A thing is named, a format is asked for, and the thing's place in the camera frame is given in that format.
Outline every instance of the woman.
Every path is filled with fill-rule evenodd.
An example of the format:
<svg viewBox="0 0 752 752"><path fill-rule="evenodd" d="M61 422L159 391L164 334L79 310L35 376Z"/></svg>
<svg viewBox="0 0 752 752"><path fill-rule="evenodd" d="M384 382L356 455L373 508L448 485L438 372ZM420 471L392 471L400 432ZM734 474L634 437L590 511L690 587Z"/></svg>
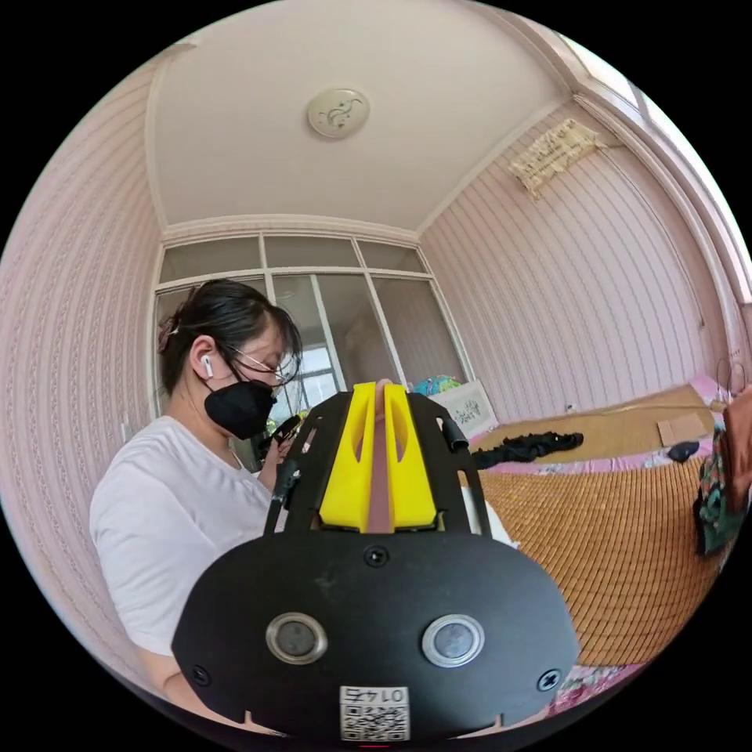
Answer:
<svg viewBox="0 0 752 752"><path fill-rule="evenodd" d="M261 293L215 280L163 323L160 351L169 405L117 453L94 493L90 531L118 616L157 689L175 705L238 725L198 699L171 643L198 577L262 534L288 446L273 442L254 477L230 439L265 429L273 390L297 374L301 338ZM268 732L250 718L241 728Z"/></svg>

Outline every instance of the bamboo mat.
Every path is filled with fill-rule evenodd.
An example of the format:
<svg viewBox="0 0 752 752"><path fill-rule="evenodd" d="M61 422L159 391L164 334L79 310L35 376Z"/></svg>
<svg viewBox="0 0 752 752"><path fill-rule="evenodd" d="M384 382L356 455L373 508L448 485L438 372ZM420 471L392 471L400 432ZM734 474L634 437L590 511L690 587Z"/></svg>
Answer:
<svg viewBox="0 0 752 752"><path fill-rule="evenodd" d="M700 462L585 475L480 472L512 540L559 585L578 663L651 660L715 581L718 559L695 553Z"/></svg>
<svg viewBox="0 0 752 752"><path fill-rule="evenodd" d="M473 445L472 449L473 451L493 449L504 439L526 436L529 433L556 431L560 434L581 433L584 441L576 449L539 457L535 460L538 464L578 462L642 454L656 451L663 446L658 433L658 421L674 420L692 412L699 415L707 433L713 433L713 414L705 406L702 397L689 385L606 409L613 410L627 405L636 405L638 409L619 413L594 410L589 413L575 413L540 421L502 425L484 436L481 441Z"/></svg>

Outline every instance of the wall decoration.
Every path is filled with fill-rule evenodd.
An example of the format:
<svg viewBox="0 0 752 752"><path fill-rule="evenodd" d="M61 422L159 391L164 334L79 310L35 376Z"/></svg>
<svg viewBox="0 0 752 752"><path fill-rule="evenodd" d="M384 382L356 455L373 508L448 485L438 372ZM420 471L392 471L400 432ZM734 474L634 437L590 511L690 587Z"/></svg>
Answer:
<svg viewBox="0 0 752 752"><path fill-rule="evenodd" d="M570 117L537 138L512 161L509 169L537 199L539 189L554 175L566 172L582 157L607 146L595 131Z"/></svg>

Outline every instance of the ceiling light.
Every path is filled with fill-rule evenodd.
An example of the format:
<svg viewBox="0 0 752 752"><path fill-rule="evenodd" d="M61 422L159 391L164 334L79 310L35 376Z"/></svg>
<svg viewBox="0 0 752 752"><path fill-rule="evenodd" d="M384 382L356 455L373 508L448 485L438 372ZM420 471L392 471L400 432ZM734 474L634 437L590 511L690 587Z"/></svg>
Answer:
<svg viewBox="0 0 752 752"><path fill-rule="evenodd" d="M344 139L359 131L371 113L371 105L354 89L327 89L308 105L308 122L314 131L330 139Z"/></svg>

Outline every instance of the woman's hair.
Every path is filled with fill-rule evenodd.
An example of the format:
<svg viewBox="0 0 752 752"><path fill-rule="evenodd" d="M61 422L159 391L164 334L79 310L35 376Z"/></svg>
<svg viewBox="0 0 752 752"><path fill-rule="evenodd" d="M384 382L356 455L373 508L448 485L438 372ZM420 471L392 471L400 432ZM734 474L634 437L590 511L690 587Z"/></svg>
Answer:
<svg viewBox="0 0 752 752"><path fill-rule="evenodd" d="M300 368L302 340L287 311L235 280L212 280L195 287L175 313L159 324L162 386L169 395L175 391L196 337L212 337L222 358L233 364L237 350L260 337L269 326L280 332L285 356L291 359L287 378L292 379Z"/></svg>

